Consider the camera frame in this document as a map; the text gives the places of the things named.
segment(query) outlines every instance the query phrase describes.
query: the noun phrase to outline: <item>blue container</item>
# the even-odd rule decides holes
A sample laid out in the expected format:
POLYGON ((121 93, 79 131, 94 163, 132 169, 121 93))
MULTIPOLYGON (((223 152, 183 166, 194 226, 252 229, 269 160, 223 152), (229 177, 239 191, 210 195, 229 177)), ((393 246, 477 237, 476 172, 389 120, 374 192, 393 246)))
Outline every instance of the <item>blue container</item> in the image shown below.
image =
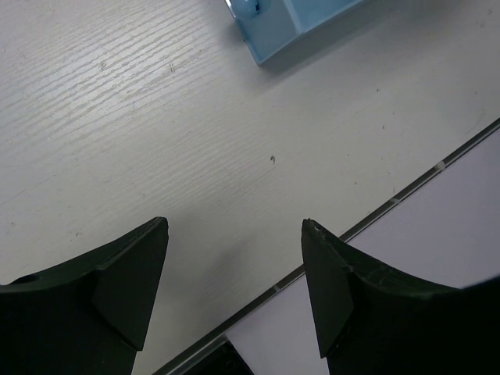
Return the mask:
POLYGON ((226 0, 253 58, 262 64, 304 34, 365 0, 226 0))

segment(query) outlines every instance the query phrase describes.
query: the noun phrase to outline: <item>dark edge strip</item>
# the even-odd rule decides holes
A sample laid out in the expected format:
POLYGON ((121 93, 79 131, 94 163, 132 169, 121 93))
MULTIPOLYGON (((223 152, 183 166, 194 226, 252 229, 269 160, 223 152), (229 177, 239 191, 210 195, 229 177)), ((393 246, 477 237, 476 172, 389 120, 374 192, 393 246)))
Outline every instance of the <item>dark edge strip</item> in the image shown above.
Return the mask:
MULTIPOLYGON (((353 239, 355 236, 360 234, 369 225, 379 220, 383 215, 391 211, 395 206, 399 205, 402 201, 407 199, 411 194, 420 189, 423 185, 427 184, 430 180, 436 177, 443 170, 448 168, 450 165, 455 163, 457 160, 462 158, 467 152, 472 150, 487 137, 492 135, 495 131, 500 128, 500 119, 493 122, 491 125, 486 127, 484 130, 476 134, 464 145, 457 148, 449 156, 444 158, 439 162, 434 168, 428 170, 422 176, 418 177, 410 185, 405 187, 399 193, 397 193, 393 198, 389 199, 378 209, 370 213, 367 217, 362 219, 351 229, 345 231, 340 239, 347 242, 353 239)), ((242 320, 249 313, 256 310, 258 307, 268 302, 272 297, 277 295, 280 291, 292 285, 296 280, 304 275, 304 266, 300 266, 296 270, 293 270, 282 280, 278 281, 270 289, 265 291, 259 297, 254 299, 252 302, 247 304, 243 309, 236 312, 231 318, 226 320, 224 323, 220 324, 217 328, 209 332, 206 336, 202 337, 192 346, 184 350, 177 357, 168 362, 165 366, 160 368, 158 371, 153 373, 153 375, 181 375, 185 373, 188 369, 192 368, 199 360, 205 358, 210 352, 217 349, 220 343, 224 343, 225 340, 221 337, 224 333, 229 330, 238 321, 242 320)))

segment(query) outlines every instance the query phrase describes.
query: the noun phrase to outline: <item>black object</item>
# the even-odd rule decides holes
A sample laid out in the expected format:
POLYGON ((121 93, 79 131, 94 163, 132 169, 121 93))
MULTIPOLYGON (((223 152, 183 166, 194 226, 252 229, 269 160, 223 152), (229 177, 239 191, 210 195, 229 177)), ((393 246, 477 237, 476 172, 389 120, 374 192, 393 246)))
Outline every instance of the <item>black object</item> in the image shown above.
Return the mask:
POLYGON ((0 374, 128 375, 143 349, 165 218, 0 287, 0 374))
POLYGON ((345 244, 312 220, 302 225, 302 255, 330 373, 498 372, 500 277, 465 289, 431 283, 345 244))
POLYGON ((218 347, 185 375, 253 375, 229 342, 218 347))

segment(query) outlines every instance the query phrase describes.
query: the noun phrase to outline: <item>wood grain surface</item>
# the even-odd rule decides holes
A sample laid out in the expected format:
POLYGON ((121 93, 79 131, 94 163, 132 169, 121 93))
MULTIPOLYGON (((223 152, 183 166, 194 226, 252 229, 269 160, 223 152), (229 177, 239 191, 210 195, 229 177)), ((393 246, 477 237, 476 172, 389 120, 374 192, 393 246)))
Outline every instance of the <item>wood grain surface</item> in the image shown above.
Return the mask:
POLYGON ((371 0, 257 67, 223 0, 0 2, 0 283, 166 216, 151 374, 500 116, 495 0, 371 0))

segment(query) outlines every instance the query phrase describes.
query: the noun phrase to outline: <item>blue knob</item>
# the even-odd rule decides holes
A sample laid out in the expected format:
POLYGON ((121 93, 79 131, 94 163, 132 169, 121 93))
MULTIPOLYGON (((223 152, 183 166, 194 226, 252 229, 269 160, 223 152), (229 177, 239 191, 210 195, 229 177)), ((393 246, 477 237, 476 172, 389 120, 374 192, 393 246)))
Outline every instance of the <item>blue knob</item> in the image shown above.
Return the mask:
POLYGON ((231 9, 236 18, 251 20, 259 14, 259 0, 231 0, 231 9))

